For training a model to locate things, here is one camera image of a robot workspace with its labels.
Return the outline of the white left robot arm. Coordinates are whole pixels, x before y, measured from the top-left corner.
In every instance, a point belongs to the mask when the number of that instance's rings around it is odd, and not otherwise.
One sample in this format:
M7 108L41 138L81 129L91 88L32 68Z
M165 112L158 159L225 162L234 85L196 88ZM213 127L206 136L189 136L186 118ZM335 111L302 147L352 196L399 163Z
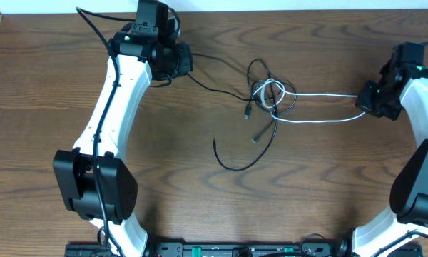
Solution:
M64 205L97 229L95 244L70 243L67 256L148 256L148 234L134 208L138 184L126 167L126 149L139 103L150 86L169 86L193 69L180 19L160 1L140 1L104 41L107 72L92 116L70 151L59 150L53 171Z

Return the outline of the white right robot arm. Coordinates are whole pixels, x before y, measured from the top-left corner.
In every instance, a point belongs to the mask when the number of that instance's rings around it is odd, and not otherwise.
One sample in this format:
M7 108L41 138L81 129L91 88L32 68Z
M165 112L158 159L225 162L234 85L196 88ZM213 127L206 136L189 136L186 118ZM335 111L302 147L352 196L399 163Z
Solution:
M405 111L417 149L398 174L389 205L369 223L349 232L338 256L388 256L410 241L428 238L428 68L427 43L396 45L380 69L378 82L367 81L355 106L377 118L397 120Z

